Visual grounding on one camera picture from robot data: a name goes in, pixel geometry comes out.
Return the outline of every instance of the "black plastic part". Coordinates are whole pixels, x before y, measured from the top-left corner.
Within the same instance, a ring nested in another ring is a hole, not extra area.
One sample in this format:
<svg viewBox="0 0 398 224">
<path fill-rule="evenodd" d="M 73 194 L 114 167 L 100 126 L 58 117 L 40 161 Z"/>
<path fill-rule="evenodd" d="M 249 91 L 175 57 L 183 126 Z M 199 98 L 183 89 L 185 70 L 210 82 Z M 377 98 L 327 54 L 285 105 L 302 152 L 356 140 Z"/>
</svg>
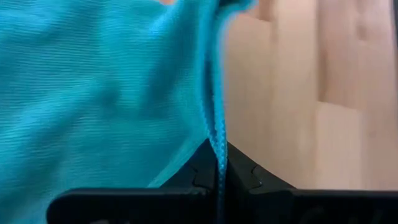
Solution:
<svg viewBox="0 0 398 224">
<path fill-rule="evenodd" d="M 216 159 L 209 141 L 158 189 L 74 189 L 47 209 L 48 224 L 213 223 Z"/>
<path fill-rule="evenodd" d="M 299 190 L 229 145 L 227 223 L 398 223 L 398 192 Z"/>
</svg>

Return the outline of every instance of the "microfiber towel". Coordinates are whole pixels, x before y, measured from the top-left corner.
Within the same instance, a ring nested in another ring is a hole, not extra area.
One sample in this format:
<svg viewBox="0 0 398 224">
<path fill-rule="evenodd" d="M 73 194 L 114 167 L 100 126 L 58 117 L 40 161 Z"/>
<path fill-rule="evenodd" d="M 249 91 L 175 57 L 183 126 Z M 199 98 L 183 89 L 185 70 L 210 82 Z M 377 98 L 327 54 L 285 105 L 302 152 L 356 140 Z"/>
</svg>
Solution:
<svg viewBox="0 0 398 224">
<path fill-rule="evenodd" d="M 45 223 L 73 188 L 159 187 L 206 138 L 222 198 L 221 34 L 248 5 L 0 0 L 0 223 Z"/>
</svg>

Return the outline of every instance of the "blue fabric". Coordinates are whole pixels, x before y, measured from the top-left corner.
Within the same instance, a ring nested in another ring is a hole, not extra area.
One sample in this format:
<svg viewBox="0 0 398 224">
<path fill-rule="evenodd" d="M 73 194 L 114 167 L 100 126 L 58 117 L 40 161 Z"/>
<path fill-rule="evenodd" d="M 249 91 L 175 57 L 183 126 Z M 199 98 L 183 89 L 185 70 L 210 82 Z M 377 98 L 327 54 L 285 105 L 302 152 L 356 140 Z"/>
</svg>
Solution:
<svg viewBox="0 0 398 224">
<path fill-rule="evenodd" d="M 247 5 L 1 0 L 0 223 L 45 223 L 72 188 L 158 187 L 206 138 L 221 198 L 220 28 Z"/>
</svg>

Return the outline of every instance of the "turquoise cloth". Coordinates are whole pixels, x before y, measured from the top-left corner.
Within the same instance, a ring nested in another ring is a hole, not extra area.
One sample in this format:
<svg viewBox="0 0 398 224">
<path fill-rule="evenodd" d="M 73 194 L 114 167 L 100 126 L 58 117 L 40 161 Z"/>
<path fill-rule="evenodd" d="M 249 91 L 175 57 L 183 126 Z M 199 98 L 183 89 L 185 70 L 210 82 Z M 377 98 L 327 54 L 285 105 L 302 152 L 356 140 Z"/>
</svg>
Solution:
<svg viewBox="0 0 398 224">
<path fill-rule="evenodd" d="M 77 187 L 158 187 L 210 138 L 226 170 L 221 30 L 248 1 L 1 0 L 0 223 Z"/>
</svg>

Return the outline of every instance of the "wooden surface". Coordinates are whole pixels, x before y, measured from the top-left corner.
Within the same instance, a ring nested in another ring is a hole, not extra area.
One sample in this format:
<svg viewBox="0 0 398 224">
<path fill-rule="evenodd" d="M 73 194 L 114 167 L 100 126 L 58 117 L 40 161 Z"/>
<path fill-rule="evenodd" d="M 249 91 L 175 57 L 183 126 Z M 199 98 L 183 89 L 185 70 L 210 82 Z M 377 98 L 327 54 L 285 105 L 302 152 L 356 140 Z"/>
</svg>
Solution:
<svg viewBox="0 0 398 224">
<path fill-rule="evenodd" d="M 390 0 L 259 3 L 228 34 L 229 140 L 297 187 L 398 189 Z"/>
</svg>

